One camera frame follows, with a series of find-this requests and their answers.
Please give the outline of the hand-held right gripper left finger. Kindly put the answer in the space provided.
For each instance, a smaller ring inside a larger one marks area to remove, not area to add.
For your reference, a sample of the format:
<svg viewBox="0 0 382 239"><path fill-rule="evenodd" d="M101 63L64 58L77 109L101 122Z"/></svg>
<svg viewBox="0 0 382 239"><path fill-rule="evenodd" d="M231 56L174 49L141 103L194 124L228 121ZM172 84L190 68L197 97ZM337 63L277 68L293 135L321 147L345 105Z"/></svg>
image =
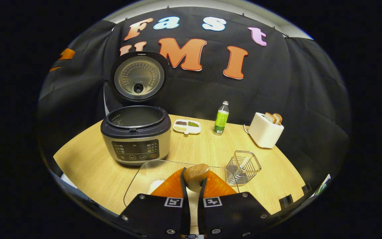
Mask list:
<svg viewBox="0 0 382 239"><path fill-rule="evenodd" d="M182 238L190 233L190 207L181 168L151 194L137 194L115 224L141 238Z"/></svg>

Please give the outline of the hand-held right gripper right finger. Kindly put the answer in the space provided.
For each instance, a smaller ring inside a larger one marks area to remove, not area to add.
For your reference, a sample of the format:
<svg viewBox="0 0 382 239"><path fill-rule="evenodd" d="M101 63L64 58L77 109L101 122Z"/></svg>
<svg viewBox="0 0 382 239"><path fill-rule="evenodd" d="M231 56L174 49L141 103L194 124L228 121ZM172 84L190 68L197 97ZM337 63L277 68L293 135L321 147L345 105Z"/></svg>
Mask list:
<svg viewBox="0 0 382 239"><path fill-rule="evenodd" d="M198 230L208 238L252 237L273 224L273 216L249 192L237 193L212 171L198 200Z"/></svg>

